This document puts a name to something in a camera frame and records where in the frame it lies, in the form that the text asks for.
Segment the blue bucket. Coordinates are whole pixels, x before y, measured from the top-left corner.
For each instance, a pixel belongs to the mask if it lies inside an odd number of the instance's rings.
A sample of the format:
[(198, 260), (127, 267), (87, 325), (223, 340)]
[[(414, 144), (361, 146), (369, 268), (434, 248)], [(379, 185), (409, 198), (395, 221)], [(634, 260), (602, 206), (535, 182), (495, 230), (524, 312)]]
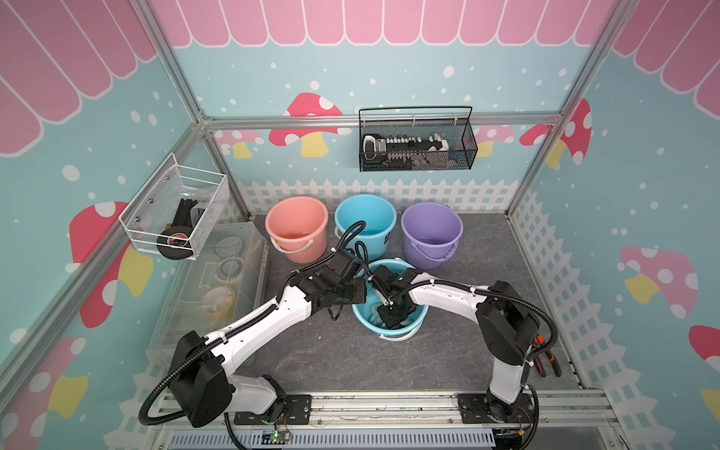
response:
[[(389, 271), (398, 276), (401, 276), (407, 269), (414, 269), (414, 266), (401, 259), (382, 259), (369, 264), (372, 272), (381, 266), (385, 266)], [(417, 307), (415, 312), (401, 322), (398, 328), (389, 329), (381, 320), (378, 313), (378, 307), (383, 304), (381, 298), (369, 282), (366, 283), (366, 287), (366, 302), (364, 304), (353, 305), (352, 311), (356, 319), (368, 330), (379, 335), (381, 339), (391, 342), (408, 341), (408, 339), (412, 338), (420, 330), (429, 311), (427, 306)]]
[(366, 228), (348, 247), (353, 247), (356, 242), (363, 242), (369, 253), (369, 260), (375, 261), (386, 253), (389, 235), (397, 220), (398, 213), (388, 200), (372, 194), (358, 194), (344, 200), (337, 207), (334, 214), (335, 235), (341, 238), (354, 223), (365, 221)]

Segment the purple bucket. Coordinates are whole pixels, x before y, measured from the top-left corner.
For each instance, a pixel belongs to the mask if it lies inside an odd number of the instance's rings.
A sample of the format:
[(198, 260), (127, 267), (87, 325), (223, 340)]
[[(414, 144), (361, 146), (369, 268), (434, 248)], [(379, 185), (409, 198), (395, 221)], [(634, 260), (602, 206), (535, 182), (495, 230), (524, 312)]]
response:
[(449, 206), (420, 202), (406, 209), (400, 219), (403, 254), (412, 266), (431, 270), (449, 261), (464, 232), (461, 217)]

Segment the pink plastic bucket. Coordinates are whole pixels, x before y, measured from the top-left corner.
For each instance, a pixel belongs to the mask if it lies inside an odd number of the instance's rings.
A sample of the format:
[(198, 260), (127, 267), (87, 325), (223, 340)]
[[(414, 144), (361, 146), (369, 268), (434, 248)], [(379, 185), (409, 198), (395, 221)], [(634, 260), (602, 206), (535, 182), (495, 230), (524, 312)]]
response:
[(319, 200), (297, 196), (273, 206), (265, 218), (265, 229), (273, 247), (296, 264), (314, 263), (327, 247), (328, 211)]

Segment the light green cloth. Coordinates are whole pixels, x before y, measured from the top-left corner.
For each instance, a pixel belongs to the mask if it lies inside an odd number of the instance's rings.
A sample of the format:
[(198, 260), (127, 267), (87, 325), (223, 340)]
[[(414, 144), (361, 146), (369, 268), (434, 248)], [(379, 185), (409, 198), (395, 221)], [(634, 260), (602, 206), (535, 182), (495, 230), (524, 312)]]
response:
[(380, 317), (378, 308), (382, 303), (365, 303), (354, 306), (354, 314), (360, 322), (370, 331), (376, 334), (384, 334), (388, 336), (399, 336), (409, 333), (412, 330), (412, 321), (404, 320), (395, 328), (386, 325)]

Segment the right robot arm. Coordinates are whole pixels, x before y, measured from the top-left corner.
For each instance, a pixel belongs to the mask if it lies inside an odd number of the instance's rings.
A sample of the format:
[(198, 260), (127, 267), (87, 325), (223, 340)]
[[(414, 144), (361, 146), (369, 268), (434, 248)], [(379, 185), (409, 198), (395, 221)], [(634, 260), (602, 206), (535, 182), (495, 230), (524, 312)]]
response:
[(398, 326), (418, 306), (443, 309), (478, 324), (493, 356), (487, 413), (498, 422), (512, 419), (529, 366), (558, 339), (556, 324), (545, 311), (519, 298), (504, 281), (474, 286), (414, 268), (397, 274), (385, 265), (374, 269), (367, 281), (382, 301), (378, 313), (386, 326)]

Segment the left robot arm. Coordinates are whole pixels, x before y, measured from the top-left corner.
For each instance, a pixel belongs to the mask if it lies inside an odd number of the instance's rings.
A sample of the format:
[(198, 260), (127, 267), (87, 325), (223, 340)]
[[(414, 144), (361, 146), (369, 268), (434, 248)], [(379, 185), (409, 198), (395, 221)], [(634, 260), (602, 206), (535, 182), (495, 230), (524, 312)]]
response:
[(287, 408), (287, 395), (269, 375), (249, 378), (236, 371), (268, 342), (316, 312), (362, 304), (367, 263), (338, 250), (316, 264), (296, 270), (279, 293), (240, 320), (203, 337), (187, 333), (175, 348), (167, 389), (195, 428), (226, 414), (250, 414), (271, 423)]

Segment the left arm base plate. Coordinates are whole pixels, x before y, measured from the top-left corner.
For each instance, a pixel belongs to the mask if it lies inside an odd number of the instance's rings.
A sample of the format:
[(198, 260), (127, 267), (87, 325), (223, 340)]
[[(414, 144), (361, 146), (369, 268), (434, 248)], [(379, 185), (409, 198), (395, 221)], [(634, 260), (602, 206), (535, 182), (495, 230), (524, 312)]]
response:
[(236, 412), (234, 425), (260, 426), (260, 425), (309, 425), (311, 416), (311, 395), (288, 395), (277, 399), (270, 408), (262, 414), (253, 412)]

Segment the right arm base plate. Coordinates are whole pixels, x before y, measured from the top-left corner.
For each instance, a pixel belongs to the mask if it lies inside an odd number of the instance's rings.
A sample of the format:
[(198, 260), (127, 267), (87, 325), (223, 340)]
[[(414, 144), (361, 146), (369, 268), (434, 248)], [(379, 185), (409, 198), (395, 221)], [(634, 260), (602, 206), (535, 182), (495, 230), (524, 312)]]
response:
[(465, 393), (457, 395), (457, 406), (466, 425), (528, 425), (537, 410), (531, 394), (520, 394), (513, 403), (506, 404), (488, 393)]

